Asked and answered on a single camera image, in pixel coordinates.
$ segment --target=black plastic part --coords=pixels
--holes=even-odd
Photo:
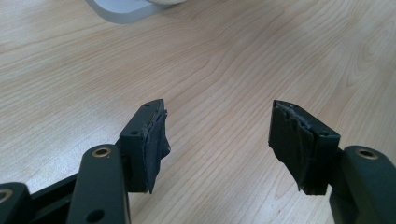
[[[340,135],[297,105],[274,101],[269,146],[307,195],[326,194]]]
[[[125,182],[129,192],[154,189],[161,159],[170,152],[165,135],[167,113],[163,100],[142,105],[120,134]]]
[[[27,223],[33,213],[32,198],[26,185],[0,185],[0,223]]]
[[[31,224],[65,223],[77,175],[71,175],[32,194],[35,213]]]
[[[333,189],[330,205],[336,223],[395,223],[396,168],[382,153],[368,147],[347,147],[341,167],[351,197]]]
[[[101,145],[82,157],[67,222],[130,223],[120,150]]]

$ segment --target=light wooden surface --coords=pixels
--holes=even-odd
[[[84,1],[0,7],[0,183],[32,192],[163,98],[171,154],[133,223],[333,223],[267,145],[274,99],[396,163],[396,3],[189,0],[128,25]]]

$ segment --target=white base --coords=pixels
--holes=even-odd
[[[103,19],[115,23],[132,23],[154,15],[169,6],[147,0],[86,0]]]

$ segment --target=screw hole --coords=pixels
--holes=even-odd
[[[365,149],[359,149],[357,151],[357,153],[359,156],[361,156],[365,159],[368,159],[368,160],[377,160],[378,159],[378,156],[374,152],[371,152],[371,151],[368,151]]]
[[[12,189],[0,189],[0,203],[5,202],[12,195]]]
[[[111,152],[111,149],[110,149],[110,148],[108,148],[108,147],[101,147],[101,148],[96,149],[96,150],[92,153],[92,155],[93,155],[94,157],[105,157],[105,156],[107,156],[108,154],[110,154],[110,152]]]
[[[100,221],[105,216],[103,210],[95,210],[87,215],[87,222],[95,223]]]

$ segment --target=wood grain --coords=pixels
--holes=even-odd
[[[133,223],[333,223],[267,145],[274,99],[396,163],[396,4],[189,0],[117,25],[84,1],[2,1],[0,183],[34,192],[163,98],[171,154]]]

